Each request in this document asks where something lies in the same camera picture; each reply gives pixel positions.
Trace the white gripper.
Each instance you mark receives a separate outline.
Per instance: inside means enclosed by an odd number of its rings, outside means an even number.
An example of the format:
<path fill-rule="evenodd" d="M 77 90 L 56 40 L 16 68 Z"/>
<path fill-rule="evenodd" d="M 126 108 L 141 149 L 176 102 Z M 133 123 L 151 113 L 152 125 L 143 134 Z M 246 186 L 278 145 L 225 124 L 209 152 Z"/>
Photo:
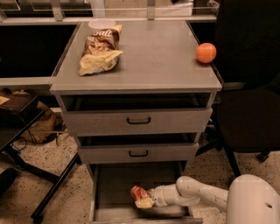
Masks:
<path fill-rule="evenodd" d="M 151 198 L 142 198 L 135 201 L 135 205 L 139 209 L 156 207 L 167 207 L 174 204 L 175 185 L 161 185 L 155 189 L 149 189 L 147 193 Z"/>

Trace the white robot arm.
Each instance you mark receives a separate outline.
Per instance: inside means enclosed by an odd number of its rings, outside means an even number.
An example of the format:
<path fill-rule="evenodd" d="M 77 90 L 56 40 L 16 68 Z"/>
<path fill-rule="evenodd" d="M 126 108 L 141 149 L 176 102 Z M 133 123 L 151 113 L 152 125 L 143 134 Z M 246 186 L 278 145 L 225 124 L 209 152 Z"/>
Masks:
<path fill-rule="evenodd" d="M 280 195 L 264 179 L 251 174 L 235 178 L 227 190 L 181 176 L 174 184 L 150 190 L 135 185 L 130 194 L 140 209 L 189 207 L 203 200 L 225 212 L 227 224 L 280 224 Z"/>

